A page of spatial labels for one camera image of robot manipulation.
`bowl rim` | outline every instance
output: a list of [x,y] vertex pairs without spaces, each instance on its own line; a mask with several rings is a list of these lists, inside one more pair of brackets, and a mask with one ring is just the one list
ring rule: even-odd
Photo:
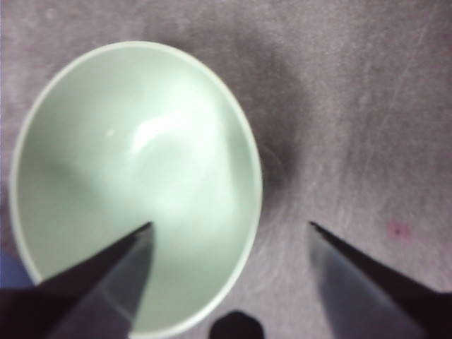
[[258,148],[256,144],[256,140],[254,138],[251,127],[246,119],[243,109],[240,107],[237,99],[232,94],[231,90],[226,86],[226,84],[217,76],[210,68],[208,68],[204,63],[196,59],[194,56],[177,49],[175,47],[168,46],[166,44],[161,44],[158,42],[149,42],[149,41],[122,41],[115,42],[112,44],[106,44],[104,46],[95,48],[81,56],[75,58],[65,67],[63,67],[56,75],[51,79],[48,84],[42,89],[40,94],[35,99],[32,107],[27,113],[27,116],[23,122],[22,127],[20,128],[16,146],[13,150],[12,161],[11,161],[11,172],[9,179],[9,193],[8,193],[8,201],[9,201],[9,212],[11,216],[11,228],[13,233],[14,241],[18,247],[18,252],[27,272],[30,274],[32,281],[35,284],[40,283],[43,278],[41,273],[37,269],[37,266],[28,251],[28,248],[25,243],[25,238],[23,236],[22,225],[20,223],[19,216],[19,203],[18,203],[18,170],[20,168],[20,159],[23,152],[23,147],[25,145],[25,140],[30,130],[30,125],[35,118],[41,104],[50,93],[50,91],[59,83],[59,81],[66,76],[69,72],[74,70],[78,65],[82,64],[84,61],[87,61],[93,57],[96,57],[100,54],[113,51],[116,49],[128,49],[128,48],[150,48],[154,50],[158,50],[161,52],[166,52],[173,56],[179,57],[183,61],[191,64],[193,67],[197,68],[199,71],[202,71],[212,82],[218,87],[221,93],[227,98],[227,101],[231,104],[234,114],[237,116],[239,120],[239,124],[244,132],[246,143],[249,146],[249,150],[251,153],[251,165],[253,176],[256,178],[256,182],[254,185],[254,190],[257,201],[257,208],[254,211],[254,219],[251,222],[249,234],[246,238],[246,243],[242,249],[242,252],[237,260],[235,267],[232,269],[229,278],[226,280],[225,284],[220,288],[217,294],[212,298],[207,304],[205,304],[202,308],[200,308],[197,312],[190,315],[188,318],[175,323],[174,325],[168,326],[166,328],[161,328],[157,331],[146,331],[146,332],[132,332],[129,334],[129,337],[132,339],[155,339],[155,338],[166,338],[172,335],[176,335],[182,333],[192,326],[196,325],[199,321],[207,317],[209,313],[216,308],[217,305],[225,298],[226,294],[232,289],[232,286],[237,281],[240,273],[243,271],[245,263],[249,257],[251,252],[251,248],[254,243],[254,239],[256,237],[257,227],[259,223],[259,218],[261,215],[262,209],[262,195],[263,195],[263,183],[262,183],[262,171],[261,171],[261,161],[258,154]]

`ceramic bowl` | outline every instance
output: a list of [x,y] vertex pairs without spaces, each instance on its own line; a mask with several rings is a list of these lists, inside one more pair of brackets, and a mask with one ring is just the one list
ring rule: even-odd
[[261,199],[256,144],[232,93],[192,56],[152,42],[107,45],[60,71],[13,156],[13,231],[35,283],[153,222],[132,338],[180,333],[221,301]]

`table surface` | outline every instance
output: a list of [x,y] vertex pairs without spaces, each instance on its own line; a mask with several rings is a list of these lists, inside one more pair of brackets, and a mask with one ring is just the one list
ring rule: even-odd
[[267,338],[332,338],[307,260],[315,220],[400,272],[452,290],[449,0],[15,0],[1,4],[2,248],[24,116],[75,57],[123,40],[178,47],[229,85],[264,171],[261,223],[231,293],[177,338],[239,309]]

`gray surface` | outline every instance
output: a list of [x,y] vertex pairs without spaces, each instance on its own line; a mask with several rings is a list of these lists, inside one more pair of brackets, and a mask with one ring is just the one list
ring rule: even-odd
[[[261,320],[267,338],[331,338],[307,263],[307,220],[452,290],[451,1],[15,0],[2,7],[7,251],[15,253],[8,168],[32,101],[76,56],[151,40],[193,54],[231,87],[266,178],[244,272],[215,312],[179,338],[207,338],[214,319],[232,309]],[[391,225],[402,225],[401,233]]]

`red spot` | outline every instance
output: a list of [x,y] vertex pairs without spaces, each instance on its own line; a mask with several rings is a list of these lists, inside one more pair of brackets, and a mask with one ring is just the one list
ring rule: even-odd
[[391,221],[388,223],[388,234],[392,239],[405,241],[411,240],[411,229],[408,225],[402,222]]

